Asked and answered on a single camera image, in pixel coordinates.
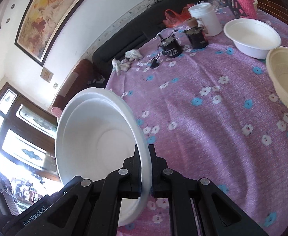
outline bowl rim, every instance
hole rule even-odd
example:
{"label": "bowl rim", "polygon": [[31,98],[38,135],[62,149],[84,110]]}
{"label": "bowl rim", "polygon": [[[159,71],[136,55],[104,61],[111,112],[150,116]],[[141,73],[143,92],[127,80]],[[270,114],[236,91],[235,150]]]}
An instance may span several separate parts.
{"label": "bowl rim", "polygon": [[[269,48],[269,49],[261,49],[261,48],[259,48],[259,47],[254,47],[254,46],[252,46],[252,45],[248,45],[248,44],[246,44],[246,43],[240,42],[239,40],[233,39],[233,38],[228,34],[227,27],[228,27],[229,25],[235,23],[235,21],[240,21],[240,22],[241,22],[241,21],[252,21],[252,22],[257,21],[257,22],[261,23],[262,25],[265,25],[265,26],[266,26],[267,28],[269,28],[270,30],[272,30],[272,32],[275,33],[276,37],[278,37],[280,43],[279,43],[278,45],[274,46],[274,47]],[[237,43],[240,43],[240,44],[242,44],[242,45],[244,45],[244,46],[246,46],[246,47],[249,47],[249,48],[253,48],[253,49],[257,49],[257,50],[263,50],[263,51],[271,51],[271,50],[277,49],[278,47],[280,47],[281,42],[282,42],[280,35],[275,31],[275,29],[273,29],[271,26],[267,25],[266,23],[264,23],[264,22],[262,22],[262,21],[260,21],[260,20],[251,19],[251,18],[237,18],[237,19],[230,20],[230,21],[227,22],[227,23],[225,24],[225,26],[224,26],[224,33],[225,33],[225,35],[226,35],[229,39],[231,39],[232,41],[236,41]]]}
{"label": "bowl rim", "polygon": [[148,144],[144,137],[143,131],[138,126],[136,119],[133,115],[131,108],[125,103],[125,101],[117,96],[110,90],[101,89],[101,88],[88,88],[79,93],[77,93],[70,102],[66,105],[63,113],[61,115],[58,128],[57,128],[57,137],[55,141],[55,154],[57,169],[62,181],[61,175],[64,174],[64,171],[67,170],[68,165],[62,166],[60,164],[60,159],[62,157],[62,148],[63,148],[63,137],[64,132],[67,126],[67,119],[75,111],[75,108],[82,104],[83,102],[91,99],[103,98],[104,101],[110,103],[110,105],[116,109],[128,123],[135,142],[138,146],[140,154],[140,162],[142,167],[142,181],[141,181],[141,196],[126,209],[124,214],[119,215],[118,226],[124,226],[132,223],[144,210],[147,205],[148,197],[151,191],[152,185],[152,165],[151,165],[151,156],[148,149]]}
{"label": "bowl rim", "polygon": [[284,46],[280,46],[279,48],[275,49],[275,50],[271,50],[266,57],[266,69],[267,72],[269,74],[269,77],[271,78],[274,88],[275,89],[279,89],[280,92],[283,92],[283,94],[286,96],[286,99],[288,98],[288,92],[281,86],[281,84],[279,83],[279,81],[277,80],[277,77],[275,76],[273,70],[272,70],[272,66],[270,64],[270,57],[272,56],[272,54],[274,52],[280,52],[281,50],[288,50],[288,47],[284,47]]}

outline purple tablecloth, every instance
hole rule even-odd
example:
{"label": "purple tablecloth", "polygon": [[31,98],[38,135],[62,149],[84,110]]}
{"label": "purple tablecloth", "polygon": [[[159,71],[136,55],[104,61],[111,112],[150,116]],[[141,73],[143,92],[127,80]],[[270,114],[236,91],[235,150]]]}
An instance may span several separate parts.
{"label": "purple tablecloth", "polygon": [[[217,16],[233,19],[228,9]],[[288,47],[288,26],[258,11],[258,18],[280,34]],[[128,72],[113,73],[107,89],[131,107],[147,142],[183,176],[208,177],[270,236],[288,226],[288,109],[276,95],[265,61],[241,53],[222,32],[193,50],[180,34],[184,53],[162,57],[159,40],[146,43],[144,58]],[[167,199],[148,202],[118,235],[170,235]]]}

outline white plastic bowl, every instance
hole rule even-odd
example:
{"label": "white plastic bowl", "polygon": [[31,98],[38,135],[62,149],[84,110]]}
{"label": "white plastic bowl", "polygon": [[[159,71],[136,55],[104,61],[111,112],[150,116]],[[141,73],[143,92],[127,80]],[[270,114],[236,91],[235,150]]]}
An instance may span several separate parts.
{"label": "white plastic bowl", "polygon": [[280,100],[288,107],[288,48],[279,47],[270,51],[266,68]]}
{"label": "white plastic bowl", "polygon": [[269,25],[249,18],[238,18],[224,26],[225,35],[242,53],[265,59],[270,50],[281,44],[279,34]]}
{"label": "white plastic bowl", "polygon": [[89,88],[71,99],[60,118],[56,160],[63,184],[74,176],[92,181],[106,178],[134,155],[135,144],[142,166],[141,197],[122,200],[118,226],[141,214],[151,190],[151,157],[131,109],[113,92]]}

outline picture frame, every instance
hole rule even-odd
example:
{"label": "picture frame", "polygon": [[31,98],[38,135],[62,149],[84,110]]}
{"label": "picture frame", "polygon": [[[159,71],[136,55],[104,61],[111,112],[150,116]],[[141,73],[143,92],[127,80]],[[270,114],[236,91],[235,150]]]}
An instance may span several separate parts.
{"label": "picture frame", "polygon": [[30,0],[15,45],[43,67],[56,38],[83,1]]}

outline wooden window frame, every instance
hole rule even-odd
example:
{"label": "wooden window frame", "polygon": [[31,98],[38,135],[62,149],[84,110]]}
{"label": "wooden window frame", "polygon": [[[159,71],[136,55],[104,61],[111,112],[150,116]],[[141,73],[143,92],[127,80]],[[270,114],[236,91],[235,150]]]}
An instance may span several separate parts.
{"label": "wooden window frame", "polygon": [[23,96],[21,93],[19,93],[15,88],[13,88],[9,83],[6,83],[3,88],[0,90],[0,101],[3,97],[3,95],[7,92],[7,90],[12,90],[15,94],[17,94],[15,100],[13,101],[10,109],[8,110],[7,114],[4,114],[0,110],[0,116],[4,118],[3,123],[0,128],[0,153],[12,161],[13,163],[17,165],[23,166],[25,169],[31,171],[34,174],[37,174],[41,177],[45,177],[54,181],[60,182],[60,178],[58,174],[54,175],[49,173],[48,171],[38,170],[36,168],[33,168],[32,166],[18,160],[17,158],[11,156],[7,152],[5,152],[2,149],[3,142],[5,140],[6,134],[8,130],[13,131],[14,133],[18,134],[23,139],[27,140],[28,142],[34,144],[35,146],[38,146],[39,148],[47,151],[51,155],[55,155],[54,152],[54,142],[55,140],[40,132],[33,126],[27,124],[20,118],[16,116],[16,111],[19,109],[19,107],[22,105],[26,105],[26,107],[31,107],[31,110],[38,114],[43,119],[47,120],[48,122],[57,125],[57,118],[53,117],[48,112],[42,110],[40,107],[35,105],[33,102],[29,101],[25,96]]}

